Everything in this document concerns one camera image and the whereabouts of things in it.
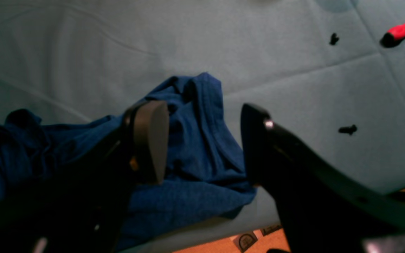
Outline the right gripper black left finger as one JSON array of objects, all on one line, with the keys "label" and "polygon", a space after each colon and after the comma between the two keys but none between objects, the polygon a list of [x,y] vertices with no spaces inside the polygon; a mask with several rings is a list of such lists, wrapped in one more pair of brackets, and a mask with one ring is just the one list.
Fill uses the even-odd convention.
[{"label": "right gripper black left finger", "polygon": [[0,253],[113,253],[135,186],[163,182],[168,133],[166,101],[127,109],[79,160],[0,202]]}]

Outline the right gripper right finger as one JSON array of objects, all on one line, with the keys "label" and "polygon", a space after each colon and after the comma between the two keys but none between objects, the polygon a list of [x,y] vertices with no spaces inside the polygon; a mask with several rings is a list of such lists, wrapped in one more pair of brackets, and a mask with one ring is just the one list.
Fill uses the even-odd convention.
[{"label": "right gripper right finger", "polygon": [[246,174],[275,205],[292,253],[405,253],[405,205],[348,178],[246,103]]}]

